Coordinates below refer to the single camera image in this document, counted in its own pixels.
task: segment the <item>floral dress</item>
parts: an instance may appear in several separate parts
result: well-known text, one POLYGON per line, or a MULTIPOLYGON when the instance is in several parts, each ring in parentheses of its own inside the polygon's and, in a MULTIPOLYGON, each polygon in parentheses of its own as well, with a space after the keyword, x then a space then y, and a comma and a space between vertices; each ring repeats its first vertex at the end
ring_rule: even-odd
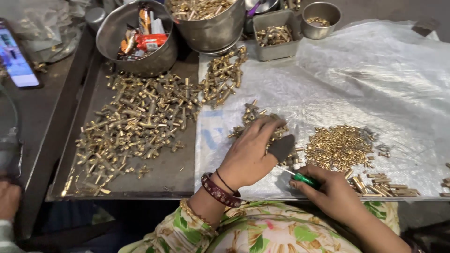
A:
MULTIPOLYGON (((186 199, 181 200, 180 207, 153 233, 119 253, 361 252, 341 236, 351 240, 347 228, 281 201, 244 202, 239 208, 227 208, 217 231, 193 215, 185 203, 186 199)), ((364 206, 400 233, 397 202, 364 202, 364 206)))

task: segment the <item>sleeve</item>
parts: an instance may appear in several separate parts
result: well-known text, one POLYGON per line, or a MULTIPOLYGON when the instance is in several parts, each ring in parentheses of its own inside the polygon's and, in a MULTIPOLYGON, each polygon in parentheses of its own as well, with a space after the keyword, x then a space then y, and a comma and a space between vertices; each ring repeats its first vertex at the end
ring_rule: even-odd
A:
POLYGON ((0 220, 0 253, 25 253, 13 243, 13 224, 0 220))
POLYGON ((144 239, 123 247, 119 253, 202 253, 208 248, 217 232, 195 216, 186 204, 166 216, 153 233, 144 239))

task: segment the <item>hand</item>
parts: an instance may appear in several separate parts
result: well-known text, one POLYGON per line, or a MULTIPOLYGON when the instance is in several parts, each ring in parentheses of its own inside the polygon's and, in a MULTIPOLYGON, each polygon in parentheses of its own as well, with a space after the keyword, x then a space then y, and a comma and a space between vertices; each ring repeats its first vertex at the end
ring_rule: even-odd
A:
POLYGON ((21 190, 8 181, 0 181, 0 220, 12 221, 19 208, 21 190))
POLYGON ((242 186, 253 185, 274 168, 278 160, 272 154, 266 154, 266 147, 275 129, 284 124, 284 120, 261 117, 231 145, 217 169, 230 188, 236 191, 242 186))
POLYGON ((325 170, 311 164, 300 168, 298 172, 319 181, 322 184, 319 191, 296 180, 290 180, 289 185, 299 189, 334 220, 349 226, 355 222, 356 217, 370 214, 342 173, 325 170))

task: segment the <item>woman's right hand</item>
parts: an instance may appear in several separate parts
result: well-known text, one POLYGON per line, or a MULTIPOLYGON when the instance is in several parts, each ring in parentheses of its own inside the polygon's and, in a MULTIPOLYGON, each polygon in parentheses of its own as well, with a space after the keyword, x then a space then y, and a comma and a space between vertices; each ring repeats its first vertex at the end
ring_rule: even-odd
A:
POLYGON ((300 168, 297 172, 315 178, 322 184, 321 188, 317 191, 296 180, 290 180, 289 184, 299 189, 334 220, 350 226, 357 222, 357 217, 370 214, 342 173, 325 170, 311 164, 300 168))

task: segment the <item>gold bangle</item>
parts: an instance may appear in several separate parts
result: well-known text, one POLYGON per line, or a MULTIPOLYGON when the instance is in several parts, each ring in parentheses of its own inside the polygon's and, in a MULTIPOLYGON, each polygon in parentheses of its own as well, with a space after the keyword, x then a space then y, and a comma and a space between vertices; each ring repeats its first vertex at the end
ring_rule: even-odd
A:
POLYGON ((209 222, 207 222, 205 219, 200 218, 198 215, 196 215, 196 214, 192 211, 192 209, 191 209, 191 208, 189 207, 189 205, 188 205, 188 199, 187 199, 187 198, 184 198, 184 199, 181 199, 181 200, 180 200, 180 207, 181 207, 181 209, 182 209, 183 211, 185 211, 189 216, 197 217, 198 219, 200 219, 201 221, 203 221, 203 223, 205 223, 206 225, 208 225, 209 229, 215 234, 215 236, 218 236, 218 235, 219 235, 219 233, 218 233, 215 229, 213 229, 213 228, 211 227, 211 224, 210 224, 209 222))

